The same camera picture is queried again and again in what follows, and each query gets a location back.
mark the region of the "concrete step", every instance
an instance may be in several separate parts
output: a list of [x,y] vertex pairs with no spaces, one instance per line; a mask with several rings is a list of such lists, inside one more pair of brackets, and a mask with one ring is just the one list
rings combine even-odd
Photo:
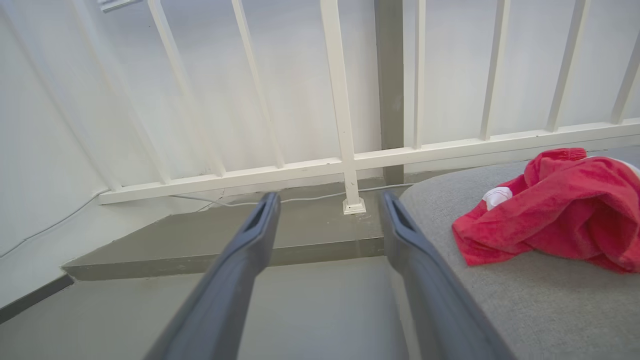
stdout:
[[[416,183],[449,171],[407,176]],[[360,189],[383,186],[363,179]],[[393,188],[401,194],[405,188]],[[284,189],[282,200],[320,197],[344,191],[343,183]],[[367,213],[343,215],[344,196],[282,204],[271,266],[336,261],[384,253],[378,199],[381,191],[361,192]],[[261,193],[236,202],[255,202]],[[218,207],[166,217],[63,266],[78,281],[99,281],[205,272],[252,211],[253,206]]]

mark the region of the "gray floor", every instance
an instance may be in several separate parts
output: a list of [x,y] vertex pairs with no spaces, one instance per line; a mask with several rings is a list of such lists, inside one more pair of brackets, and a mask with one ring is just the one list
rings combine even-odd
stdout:
[[[201,275],[80,282],[0,325],[0,358],[141,359]],[[406,359],[383,257],[267,268],[239,359]]]

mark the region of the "baseboard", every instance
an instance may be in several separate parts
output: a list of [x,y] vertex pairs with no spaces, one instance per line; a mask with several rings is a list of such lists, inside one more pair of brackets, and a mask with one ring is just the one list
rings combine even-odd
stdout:
[[53,280],[49,284],[42,286],[41,288],[32,291],[31,293],[19,298],[11,304],[0,309],[0,323],[3,323],[26,309],[34,306],[35,304],[43,301],[47,297],[57,293],[60,290],[65,289],[74,283],[74,280],[69,275],[64,275],[56,280]]

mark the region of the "gray cushion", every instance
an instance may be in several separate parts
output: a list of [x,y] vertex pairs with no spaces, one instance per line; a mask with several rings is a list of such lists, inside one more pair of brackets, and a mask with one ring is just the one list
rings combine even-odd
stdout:
[[[640,167],[640,147],[589,155]],[[434,177],[409,188],[401,200],[518,358],[640,359],[640,275],[539,252],[476,267],[460,255],[451,224],[526,164]]]

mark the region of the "white wall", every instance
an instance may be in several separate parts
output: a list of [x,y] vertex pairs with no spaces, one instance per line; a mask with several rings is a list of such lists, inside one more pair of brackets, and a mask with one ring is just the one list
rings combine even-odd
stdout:
[[[511,0],[504,80],[493,106],[493,134],[544,128],[556,88],[575,0]],[[413,136],[415,0],[404,0],[404,143]],[[426,13],[425,143],[479,134],[496,0],[431,0]],[[640,31],[640,1],[593,0],[560,126],[608,121]],[[634,91],[624,117],[640,117]],[[596,148],[601,143],[592,144]],[[515,159],[515,153],[507,155]],[[485,156],[476,166],[495,161]],[[453,160],[445,167],[473,162]],[[405,166],[405,172],[434,164]]]
[[[70,1],[14,1],[24,25],[86,129],[86,138],[123,185],[155,181],[117,97],[84,43]],[[133,103],[173,177],[206,171],[185,131],[184,104],[146,3],[103,14],[87,6],[133,90]],[[244,2],[260,74],[286,161],[339,156],[326,51],[316,0]],[[163,6],[204,105],[207,136],[229,170],[270,165],[257,95],[227,0],[164,0]],[[343,40],[356,150],[380,148],[372,0],[342,1]],[[71,213],[106,185],[66,127],[0,12],[0,254]],[[361,172],[376,176],[379,170]],[[341,176],[199,194],[217,199]],[[59,266],[140,227],[206,203],[163,198],[89,205],[62,226],[0,258],[0,307],[59,277]]]

